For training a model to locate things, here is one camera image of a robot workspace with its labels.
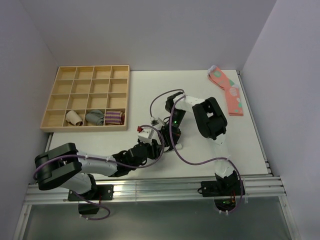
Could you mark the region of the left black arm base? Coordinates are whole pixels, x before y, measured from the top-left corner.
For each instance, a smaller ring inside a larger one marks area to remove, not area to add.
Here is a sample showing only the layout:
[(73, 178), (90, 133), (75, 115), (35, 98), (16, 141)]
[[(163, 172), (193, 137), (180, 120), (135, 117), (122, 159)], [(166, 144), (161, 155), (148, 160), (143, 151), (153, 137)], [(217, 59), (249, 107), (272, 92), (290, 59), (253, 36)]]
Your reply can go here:
[(69, 190), (68, 202), (84, 202), (78, 204), (78, 213), (81, 216), (93, 218), (102, 205), (103, 201), (111, 201), (114, 194), (113, 184), (96, 185), (87, 193), (79, 194)]

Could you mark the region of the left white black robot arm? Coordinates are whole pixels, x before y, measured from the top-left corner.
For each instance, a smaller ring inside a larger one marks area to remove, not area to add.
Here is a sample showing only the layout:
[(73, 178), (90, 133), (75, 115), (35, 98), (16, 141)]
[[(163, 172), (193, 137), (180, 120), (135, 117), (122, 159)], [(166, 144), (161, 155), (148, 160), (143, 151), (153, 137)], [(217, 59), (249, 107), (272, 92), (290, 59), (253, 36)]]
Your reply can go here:
[(163, 152), (164, 146), (155, 139), (150, 143), (139, 140), (132, 148), (105, 157), (82, 153), (69, 142), (38, 155), (34, 159), (33, 178), (41, 191), (61, 187), (91, 200), (98, 193), (95, 174), (123, 177), (130, 171), (149, 167), (149, 160), (155, 164)]

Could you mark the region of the purple striped sock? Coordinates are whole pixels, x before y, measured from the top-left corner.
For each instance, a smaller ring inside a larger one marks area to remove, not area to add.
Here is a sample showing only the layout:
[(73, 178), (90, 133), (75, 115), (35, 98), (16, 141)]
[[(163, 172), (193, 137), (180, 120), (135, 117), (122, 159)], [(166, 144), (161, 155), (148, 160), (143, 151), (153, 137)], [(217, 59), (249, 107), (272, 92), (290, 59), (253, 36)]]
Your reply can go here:
[(123, 125), (125, 122), (125, 113), (122, 111), (107, 110), (104, 116), (106, 125)]

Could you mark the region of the black white-striped sock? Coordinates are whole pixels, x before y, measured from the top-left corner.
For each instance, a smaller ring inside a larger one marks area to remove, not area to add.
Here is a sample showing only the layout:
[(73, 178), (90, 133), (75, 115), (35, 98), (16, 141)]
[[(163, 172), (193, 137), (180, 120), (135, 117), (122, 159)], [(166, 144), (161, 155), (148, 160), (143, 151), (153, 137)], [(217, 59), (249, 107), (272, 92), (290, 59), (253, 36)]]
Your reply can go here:
[(177, 150), (182, 149), (182, 144), (178, 143), (178, 141), (179, 141), (179, 139), (181, 137), (181, 131), (180, 131), (179, 128), (173, 128), (172, 129), (172, 134), (170, 134), (170, 131), (167, 128), (161, 129), (160, 132), (161, 132), (161, 134), (163, 136), (163, 139), (164, 139), (164, 146), (165, 146), (165, 151), (166, 152), (170, 152), (170, 151), (172, 151), (174, 149), (172, 141), (171, 141), (171, 138), (173, 140), (175, 148)]

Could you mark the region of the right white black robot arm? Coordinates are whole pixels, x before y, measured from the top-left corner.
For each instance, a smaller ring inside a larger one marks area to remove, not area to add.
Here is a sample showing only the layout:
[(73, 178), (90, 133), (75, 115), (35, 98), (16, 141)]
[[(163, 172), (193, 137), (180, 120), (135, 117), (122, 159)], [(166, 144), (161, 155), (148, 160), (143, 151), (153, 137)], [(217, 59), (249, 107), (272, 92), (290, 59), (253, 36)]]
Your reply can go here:
[(170, 115), (168, 122), (161, 128), (161, 133), (167, 140), (168, 150), (174, 151), (180, 160), (190, 166), (214, 164), (216, 191), (227, 195), (232, 190), (239, 189), (242, 194), (244, 185), (241, 175), (228, 157), (217, 156), (201, 162), (190, 162), (183, 158), (177, 149), (181, 136), (180, 125), (186, 113), (193, 114), (197, 129), (202, 137), (212, 140), (218, 146), (224, 144), (228, 122), (217, 100), (214, 97), (196, 98), (180, 91), (167, 98), (165, 110)]

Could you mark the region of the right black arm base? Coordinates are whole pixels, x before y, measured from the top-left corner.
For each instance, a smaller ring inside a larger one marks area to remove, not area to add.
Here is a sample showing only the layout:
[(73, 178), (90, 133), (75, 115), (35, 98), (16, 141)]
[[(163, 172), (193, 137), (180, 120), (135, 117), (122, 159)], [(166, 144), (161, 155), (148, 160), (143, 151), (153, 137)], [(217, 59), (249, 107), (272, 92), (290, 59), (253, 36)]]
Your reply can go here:
[(226, 182), (220, 180), (202, 181), (197, 190), (203, 197), (232, 197), (245, 195), (245, 188), (241, 182)]

